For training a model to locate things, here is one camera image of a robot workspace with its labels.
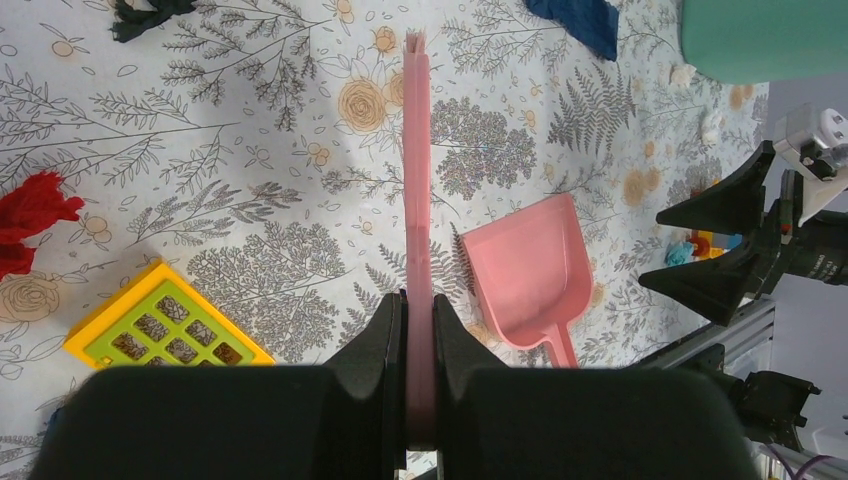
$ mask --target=crumpled red fabric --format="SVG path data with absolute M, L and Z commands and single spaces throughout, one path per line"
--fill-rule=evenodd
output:
M 21 240 L 52 227 L 59 220 L 79 220 L 85 205 L 79 197 L 65 199 L 59 190 L 62 177 L 41 172 L 26 179 L 12 193 L 0 198 L 0 279 L 9 273 L 27 274 L 35 249 Z

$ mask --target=dustpan handle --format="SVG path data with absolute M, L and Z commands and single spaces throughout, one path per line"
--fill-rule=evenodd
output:
M 553 366 L 577 368 L 577 354 L 574 352 L 574 346 L 571 344 L 571 335 L 568 333 L 568 327 L 557 325 L 548 330 L 547 333 L 548 341 L 545 345 Z

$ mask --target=pink dustpan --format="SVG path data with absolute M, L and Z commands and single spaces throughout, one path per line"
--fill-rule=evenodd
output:
M 557 367 L 577 367 L 568 333 L 592 298 L 592 268 L 571 195 L 559 194 L 462 237 L 486 325 L 504 342 L 542 342 Z

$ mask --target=patterned fabric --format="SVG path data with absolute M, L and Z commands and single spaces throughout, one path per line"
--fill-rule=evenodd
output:
M 482 326 L 457 234 L 555 192 L 577 200 L 597 282 L 572 331 L 582 365 L 628 364 L 701 325 L 636 279 L 675 236 L 656 212 L 753 151 L 767 86 L 669 86 L 675 0 L 613 2 L 617 63 L 522 0 L 199 0 L 127 44 L 111 2 L 0 7 L 0 189 L 54 170 L 86 201 L 78 223 L 27 240 L 32 274 L 0 282 L 0 478 L 25 477 L 91 373 L 60 349 L 68 329 L 156 257 L 286 363 L 330 357 L 404 284 L 407 28 L 430 34 L 435 289 L 469 331 L 510 364 L 548 364 Z

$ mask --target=yellow and green toy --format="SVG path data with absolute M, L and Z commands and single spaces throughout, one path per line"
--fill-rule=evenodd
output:
M 71 329 L 64 348 L 98 369 L 274 363 L 161 260 Z

